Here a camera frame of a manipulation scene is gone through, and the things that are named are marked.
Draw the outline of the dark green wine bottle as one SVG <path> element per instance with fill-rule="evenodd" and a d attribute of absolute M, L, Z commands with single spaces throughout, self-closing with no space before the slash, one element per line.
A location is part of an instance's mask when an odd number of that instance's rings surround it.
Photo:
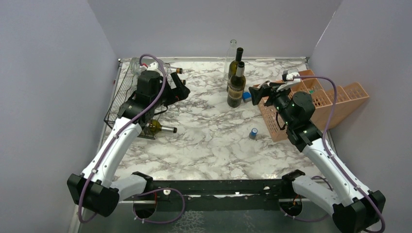
<path fill-rule="evenodd" d="M 236 74 L 238 63 L 241 61 L 243 55 L 243 48 L 239 47 L 236 50 L 235 60 L 233 60 L 229 65 L 228 75 L 227 75 L 227 85 L 226 90 L 229 89 L 230 78 Z"/>

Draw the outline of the bottle with brown cap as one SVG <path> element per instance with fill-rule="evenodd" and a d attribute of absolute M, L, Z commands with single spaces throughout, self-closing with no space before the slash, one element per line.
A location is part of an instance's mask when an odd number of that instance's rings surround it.
<path fill-rule="evenodd" d="M 180 67 L 172 67 L 171 70 L 173 72 L 176 72 L 177 74 L 182 74 L 183 73 L 183 69 Z"/>

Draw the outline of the wine bottle silver foil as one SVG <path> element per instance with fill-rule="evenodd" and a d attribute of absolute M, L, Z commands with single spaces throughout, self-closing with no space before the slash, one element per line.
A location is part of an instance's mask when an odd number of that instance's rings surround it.
<path fill-rule="evenodd" d="M 240 61 L 238 63 L 235 74 L 231 76 L 229 81 L 227 91 L 227 104 L 232 108 L 236 108 L 241 104 L 241 99 L 246 84 L 244 66 L 244 62 Z"/>
<path fill-rule="evenodd" d="M 159 121 L 152 119 L 146 124 L 143 132 L 145 136 L 155 136 L 156 134 L 161 133 L 161 132 L 177 133 L 177 128 L 161 125 Z"/>

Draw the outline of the pink plastic organizer basket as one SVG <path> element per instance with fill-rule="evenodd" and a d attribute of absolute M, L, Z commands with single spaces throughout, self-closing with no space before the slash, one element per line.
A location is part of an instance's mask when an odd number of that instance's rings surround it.
<path fill-rule="evenodd" d="M 312 70 L 299 71 L 299 74 L 300 78 L 303 77 L 303 79 L 291 87 L 289 97 L 291 98 L 293 94 L 297 92 L 309 93 L 315 106 L 311 120 L 320 130 L 324 130 L 334 101 L 334 90 L 324 90 L 319 81 L 314 78 Z M 280 117 L 275 117 L 276 109 L 273 106 L 264 106 L 267 99 L 267 97 L 263 97 L 257 106 L 262 114 L 269 134 L 274 142 L 286 140 L 286 131 L 280 129 L 280 127 L 284 125 L 284 122 Z M 328 128 L 332 129 L 336 127 L 368 99 L 369 95 L 358 82 L 351 83 L 344 87 L 337 86 L 336 106 Z"/>

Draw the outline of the blue small cylinder can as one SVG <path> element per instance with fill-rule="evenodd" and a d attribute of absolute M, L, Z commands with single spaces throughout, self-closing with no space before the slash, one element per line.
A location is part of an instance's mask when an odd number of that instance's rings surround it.
<path fill-rule="evenodd" d="M 250 133 L 249 133 L 249 138 L 250 139 L 255 139 L 258 133 L 258 129 L 257 128 L 253 128 Z"/>

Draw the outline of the clear bottle in rack top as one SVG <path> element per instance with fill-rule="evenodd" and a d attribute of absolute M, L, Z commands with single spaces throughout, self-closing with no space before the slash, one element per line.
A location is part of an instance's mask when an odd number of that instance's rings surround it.
<path fill-rule="evenodd" d="M 171 70 L 172 66 L 168 63 L 164 63 L 162 60 L 160 60 L 159 64 L 159 69 L 160 66 L 163 66 L 163 69 L 165 71 L 166 74 L 172 73 L 173 71 Z M 141 71 L 140 67 L 143 65 L 143 63 L 141 64 L 139 62 L 139 58 L 134 57 L 131 59 L 130 64 L 129 64 L 129 68 L 132 72 L 133 75 L 136 75 L 137 77 L 143 72 Z"/>

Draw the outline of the blue rectangular small box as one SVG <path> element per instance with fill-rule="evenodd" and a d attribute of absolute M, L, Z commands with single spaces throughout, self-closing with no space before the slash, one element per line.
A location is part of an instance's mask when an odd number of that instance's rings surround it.
<path fill-rule="evenodd" d="M 251 94 L 250 94 L 249 92 L 247 92 L 247 91 L 243 92 L 243 94 L 242 94 L 242 100 L 243 100 L 244 102 L 250 102 L 250 101 L 252 101 L 252 96 L 251 96 Z"/>

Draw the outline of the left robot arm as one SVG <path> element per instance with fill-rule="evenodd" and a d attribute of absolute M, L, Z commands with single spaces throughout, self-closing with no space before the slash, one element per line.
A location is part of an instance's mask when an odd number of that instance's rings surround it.
<path fill-rule="evenodd" d="M 71 197 L 80 208 L 107 217 L 121 200 L 134 194 L 143 200 L 152 195 L 152 185 L 138 172 L 117 182 L 113 178 L 132 142 L 149 126 L 155 109 L 189 96 L 190 90 L 177 72 L 171 73 L 171 78 L 174 88 L 160 71 L 147 70 L 138 76 L 135 91 L 119 107 L 112 131 L 95 158 L 81 174 L 71 174 L 67 180 Z"/>

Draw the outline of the clear glass bottle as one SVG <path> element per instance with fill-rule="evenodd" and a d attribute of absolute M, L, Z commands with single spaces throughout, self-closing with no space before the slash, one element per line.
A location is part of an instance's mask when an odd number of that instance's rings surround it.
<path fill-rule="evenodd" d="M 226 56 L 225 56 L 225 59 L 224 59 L 223 78 L 225 80 L 227 80 L 227 78 L 228 78 L 230 63 L 236 57 L 236 50 L 237 50 L 237 40 L 232 39 L 232 40 L 230 40 L 229 49 L 227 50 Z"/>

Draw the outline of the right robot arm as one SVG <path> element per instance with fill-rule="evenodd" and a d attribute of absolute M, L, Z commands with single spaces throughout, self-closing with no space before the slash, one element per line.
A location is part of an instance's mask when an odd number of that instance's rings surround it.
<path fill-rule="evenodd" d="M 315 111 L 312 96 L 306 92 L 290 96 L 290 90 L 280 83 L 250 87 L 249 92 L 253 105 L 266 97 L 265 106 L 274 107 L 282 118 L 289 141 L 317 166 L 332 186 L 329 190 L 301 174 L 283 181 L 281 193 L 288 198 L 298 194 L 309 199 L 332 217 L 342 233 L 369 232 L 369 227 L 378 222 L 381 223 L 379 232 L 383 232 L 385 196 L 360 182 L 326 142 L 311 121 Z"/>

